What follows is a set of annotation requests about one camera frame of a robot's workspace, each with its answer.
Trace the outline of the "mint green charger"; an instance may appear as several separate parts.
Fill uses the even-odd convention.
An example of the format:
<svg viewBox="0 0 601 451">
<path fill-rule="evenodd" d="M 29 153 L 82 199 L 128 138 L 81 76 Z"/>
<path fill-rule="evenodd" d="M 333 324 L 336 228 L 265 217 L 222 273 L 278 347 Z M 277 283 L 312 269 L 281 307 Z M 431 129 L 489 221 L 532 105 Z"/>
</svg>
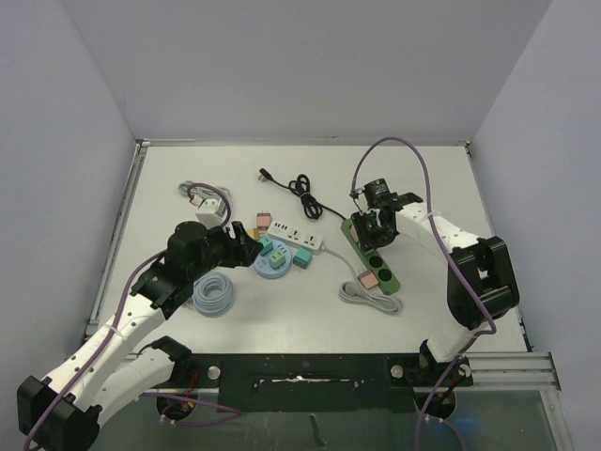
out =
<svg viewBox="0 0 601 451">
<path fill-rule="evenodd" d="M 270 254 L 268 262 L 273 270 L 277 270 L 285 265 L 286 253 L 283 250 L 276 250 Z"/>
</svg>

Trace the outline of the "small pink charger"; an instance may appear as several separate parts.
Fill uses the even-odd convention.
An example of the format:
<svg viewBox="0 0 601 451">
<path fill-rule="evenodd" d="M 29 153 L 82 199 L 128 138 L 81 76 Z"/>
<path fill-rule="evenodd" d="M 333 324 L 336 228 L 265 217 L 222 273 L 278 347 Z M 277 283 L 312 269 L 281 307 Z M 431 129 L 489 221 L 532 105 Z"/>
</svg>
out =
<svg viewBox="0 0 601 451">
<path fill-rule="evenodd" d="M 367 290 L 377 288 L 379 285 L 378 278 L 371 271 L 366 271 L 366 272 L 360 273 L 358 275 L 358 280 L 361 283 L 361 285 Z"/>
</svg>

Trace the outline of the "teal charger dark base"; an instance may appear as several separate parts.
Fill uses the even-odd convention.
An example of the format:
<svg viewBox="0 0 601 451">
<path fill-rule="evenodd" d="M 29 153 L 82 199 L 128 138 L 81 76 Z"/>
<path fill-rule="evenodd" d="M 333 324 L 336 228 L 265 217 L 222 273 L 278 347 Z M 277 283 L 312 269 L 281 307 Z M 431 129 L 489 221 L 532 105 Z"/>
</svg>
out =
<svg viewBox="0 0 601 451">
<path fill-rule="evenodd" d="M 292 263 L 303 270 L 306 270 L 311 264 L 313 253 L 307 249 L 300 248 L 296 251 L 292 258 Z"/>
</svg>

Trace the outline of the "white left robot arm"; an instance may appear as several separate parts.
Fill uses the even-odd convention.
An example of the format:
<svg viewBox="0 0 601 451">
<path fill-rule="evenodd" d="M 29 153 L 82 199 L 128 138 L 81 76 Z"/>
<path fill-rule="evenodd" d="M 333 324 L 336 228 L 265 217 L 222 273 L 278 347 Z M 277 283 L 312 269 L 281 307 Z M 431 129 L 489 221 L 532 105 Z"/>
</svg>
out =
<svg viewBox="0 0 601 451">
<path fill-rule="evenodd" d="M 17 390 L 18 423 L 26 450 L 87 450 L 112 415 L 144 391 L 191 375 L 190 350 L 170 337 L 123 360 L 193 295 L 196 280 L 217 267 L 253 265 L 263 246 L 242 223 L 212 229 L 179 224 L 165 250 L 129 277 L 115 314 L 60 366 Z"/>
</svg>

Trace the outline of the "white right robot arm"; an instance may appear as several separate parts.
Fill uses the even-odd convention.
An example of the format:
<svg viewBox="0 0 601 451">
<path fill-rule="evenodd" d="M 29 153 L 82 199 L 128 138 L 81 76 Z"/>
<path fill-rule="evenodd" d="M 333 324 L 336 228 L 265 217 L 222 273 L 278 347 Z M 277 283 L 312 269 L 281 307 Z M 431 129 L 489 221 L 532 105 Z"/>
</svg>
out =
<svg viewBox="0 0 601 451">
<path fill-rule="evenodd" d="M 420 347 L 418 371 L 431 384 L 452 372 L 452 361 L 478 337 L 497 332 L 496 320 L 519 303 L 519 291 L 504 240 L 482 238 L 434 212 L 431 187 L 425 197 L 390 191 L 385 179 L 361 188 L 351 185 L 354 200 L 365 197 L 366 209 L 351 215 L 364 252 L 393 243 L 404 233 L 447 265 L 446 303 L 450 317 Z"/>
</svg>

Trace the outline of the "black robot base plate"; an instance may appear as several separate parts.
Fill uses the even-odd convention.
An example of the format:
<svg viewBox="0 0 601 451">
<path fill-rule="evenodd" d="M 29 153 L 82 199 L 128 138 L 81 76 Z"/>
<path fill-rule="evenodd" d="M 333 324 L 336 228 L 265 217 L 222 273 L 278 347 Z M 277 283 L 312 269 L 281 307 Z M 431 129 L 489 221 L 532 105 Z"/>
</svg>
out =
<svg viewBox="0 0 601 451">
<path fill-rule="evenodd" d="M 435 403 L 471 387 L 470 362 L 424 364 L 416 353 L 193 354 L 160 387 L 213 391 L 244 413 L 419 410 L 431 389 Z"/>
</svg>

